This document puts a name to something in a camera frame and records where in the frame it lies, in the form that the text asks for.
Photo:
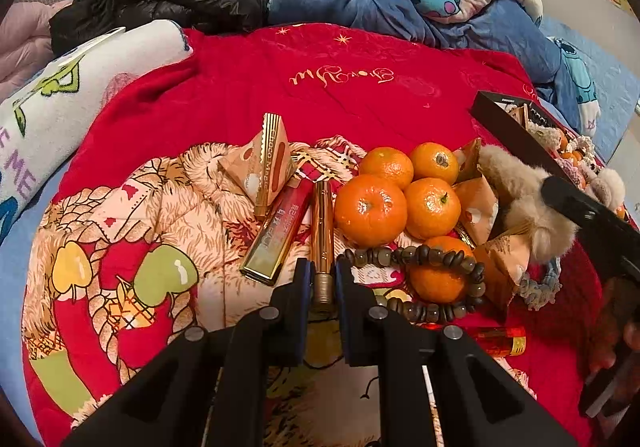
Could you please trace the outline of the pink quilt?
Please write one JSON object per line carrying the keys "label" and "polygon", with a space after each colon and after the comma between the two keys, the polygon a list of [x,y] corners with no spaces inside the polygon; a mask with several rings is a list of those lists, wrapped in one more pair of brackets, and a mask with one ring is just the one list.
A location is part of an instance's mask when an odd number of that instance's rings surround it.
{"label": "pink quilt", "polygon": [[1,23],[0,97],[6,100],[53,58],[50,19],[70,1],[16,2]]}

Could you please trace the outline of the gold lipstick tube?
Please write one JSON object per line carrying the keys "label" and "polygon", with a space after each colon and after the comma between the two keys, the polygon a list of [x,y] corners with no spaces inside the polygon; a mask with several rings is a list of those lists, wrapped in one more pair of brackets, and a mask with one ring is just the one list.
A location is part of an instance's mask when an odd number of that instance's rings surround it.
{"label": "gold lipstick tube", "polygon": [[328,181],[314,184],[311,262],[314,263],[314,310],[331,313],[333,307],[333,201]]}

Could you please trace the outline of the red bear print blanket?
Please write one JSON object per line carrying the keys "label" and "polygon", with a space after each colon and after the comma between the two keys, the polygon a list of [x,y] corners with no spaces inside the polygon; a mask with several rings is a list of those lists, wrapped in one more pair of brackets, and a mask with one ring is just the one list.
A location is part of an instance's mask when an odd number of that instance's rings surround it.
{"label": "red bear print blanket", "polygon": [[[192,325],[235,325],[272,288],[240,272],[259,223],[219,162],[280,115],[303,178],[341,187],[378,146],[412,152],[498,141],[470,115],[477,92],[535,98],[510,54],[441,51],[329,24],[247,36],[188,31],[193,54],[111,100],[36,230],[22,317],[24,372],[45,446]],[[554,305],[511,303],[526,350],[506,370],[576,438],[579,365],[602,292],[580,245],[562,259]],[[378,430],[373,368],[349,369],[336,318],[312,317],[305,363],[270,371],[265,446],[364,446]]]}

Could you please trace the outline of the back right mandarin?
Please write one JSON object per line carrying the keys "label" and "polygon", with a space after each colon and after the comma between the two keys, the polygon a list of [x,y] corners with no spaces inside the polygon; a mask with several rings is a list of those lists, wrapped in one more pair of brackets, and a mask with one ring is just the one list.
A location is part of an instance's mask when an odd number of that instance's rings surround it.
{"label": "back right mandarin", "polygon": [[454,185],[459,174],[459,163],[454,153],[447,147],[437,143],[423,143],[410,152],[413,165],[413,179],[440,178],[449,185]]}

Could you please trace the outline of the back left mandarin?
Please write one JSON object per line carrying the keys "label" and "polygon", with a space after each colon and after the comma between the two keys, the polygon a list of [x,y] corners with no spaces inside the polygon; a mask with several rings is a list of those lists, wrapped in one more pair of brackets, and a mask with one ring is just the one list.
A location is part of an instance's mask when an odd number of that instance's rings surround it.
{"label": "back left mandarin", "polygon": [[413,181],[414,169],[410,158],[392,147],[376,147],[359,163],[359,174],[386,178],[405,190]]}

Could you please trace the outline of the gold triangular snack packet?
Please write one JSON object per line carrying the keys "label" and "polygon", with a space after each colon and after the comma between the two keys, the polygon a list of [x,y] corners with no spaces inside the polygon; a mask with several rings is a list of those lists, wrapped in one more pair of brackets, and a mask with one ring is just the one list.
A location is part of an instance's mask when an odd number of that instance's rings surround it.
{"label": "gold triangular snack packet", "polygon": [[253,202],[255,218],[265,219],[295,170],[282,118],[265,114],[260,132],[245,146],[229,152],[220,165]]}

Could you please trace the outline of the beige fluffy pompom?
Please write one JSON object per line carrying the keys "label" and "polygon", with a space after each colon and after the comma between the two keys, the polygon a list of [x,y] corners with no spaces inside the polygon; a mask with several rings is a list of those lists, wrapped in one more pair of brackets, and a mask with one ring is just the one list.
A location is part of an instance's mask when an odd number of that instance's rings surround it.
{"label": "beige fluffy pompom", "polygon": [[542,200],[542,183],[550,178],[546,170],[528,166],[496,145],[480,147],[478,165],[508,203],[504,227],[524,230],[534,262],[547,263],[573,247],[577,226]]}

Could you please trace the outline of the large front mandarin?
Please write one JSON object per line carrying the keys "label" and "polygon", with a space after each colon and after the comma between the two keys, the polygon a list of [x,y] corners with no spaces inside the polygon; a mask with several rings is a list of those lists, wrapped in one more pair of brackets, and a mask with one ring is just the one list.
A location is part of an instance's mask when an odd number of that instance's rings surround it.
{"label": "large front mandarin", "polygon": [[386,178],[355,176],[337,190],[334,225],[361,248],[394,241],[406,228],[407,200],[402,190]]}

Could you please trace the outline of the blue fleece blanket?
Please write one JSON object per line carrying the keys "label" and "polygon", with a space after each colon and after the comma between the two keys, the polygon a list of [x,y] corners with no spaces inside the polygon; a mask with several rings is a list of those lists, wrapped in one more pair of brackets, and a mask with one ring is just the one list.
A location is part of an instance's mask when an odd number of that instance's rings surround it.
{"label": "blue fleece blanket", "polygon": [[411,0],[271,0],[273,25],[328,22],[423,43],[431,48],[472,48],[514,55],[535,84],[551,83],[560,49],[515,0],[492,0],[461,24],[425,18]]}

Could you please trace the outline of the middle right mandarin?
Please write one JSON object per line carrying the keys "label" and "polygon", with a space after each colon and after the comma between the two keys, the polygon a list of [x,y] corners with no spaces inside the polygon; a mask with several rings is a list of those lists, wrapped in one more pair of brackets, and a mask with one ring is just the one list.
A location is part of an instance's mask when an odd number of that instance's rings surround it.
{"label": "middle right mandarin", "polygon": [[444,236],[457,225],[460,200],[441,178],[421,178],[405,189],[408,220],[406,230],[419,240]]}

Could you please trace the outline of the red gold lipstick box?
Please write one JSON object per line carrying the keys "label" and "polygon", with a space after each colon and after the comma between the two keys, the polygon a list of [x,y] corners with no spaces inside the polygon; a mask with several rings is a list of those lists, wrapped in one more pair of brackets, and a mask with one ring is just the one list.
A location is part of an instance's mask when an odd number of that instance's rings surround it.
{"label": "red gold lipstick box", "polygon": [[314,183],[306,178],[283,188],[243,259],[242,275],[264,285],[276,284],[313,190]]}

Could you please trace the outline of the blue bed sheet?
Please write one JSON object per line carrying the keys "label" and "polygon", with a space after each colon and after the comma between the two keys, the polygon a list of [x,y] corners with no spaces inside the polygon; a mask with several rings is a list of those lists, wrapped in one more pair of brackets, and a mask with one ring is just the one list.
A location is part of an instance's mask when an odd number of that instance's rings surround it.
{"label": "blue bed sheet", "polygon": [[[594,142],[610,161],[622,147],[639,98],[639,23],[605,0],[544,0],[541,30],[570,41],[585,52],[596,79],[601,117]],[[39,188],[1,245],[1,387],[17,418],[33,438],[41,437],[27,394],[20,338],[27,263],[44,209],[68,168],[62,161],[41,178]]]}

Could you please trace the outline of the black storage tray box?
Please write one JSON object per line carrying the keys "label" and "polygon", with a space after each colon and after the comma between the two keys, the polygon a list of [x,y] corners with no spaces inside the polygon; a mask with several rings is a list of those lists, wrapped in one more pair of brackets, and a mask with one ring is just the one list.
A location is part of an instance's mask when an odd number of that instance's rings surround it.
{"label": "black storage tray box", "polygon": [[480,91],[472,117],[512,155],[585,190],[605,169],[588,136],[575,134],[525,98]]}

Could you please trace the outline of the white printed towel roll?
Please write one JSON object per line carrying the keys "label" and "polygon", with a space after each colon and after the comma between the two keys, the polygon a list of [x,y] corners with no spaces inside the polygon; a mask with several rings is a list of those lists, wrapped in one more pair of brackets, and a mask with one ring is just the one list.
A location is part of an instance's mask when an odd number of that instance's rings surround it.
{"label": "white printed towel roll", "polygon": [[116,90],[192,54],[171,20],[116,28],[47,64],[1,103],[1,236],[78,148]]}

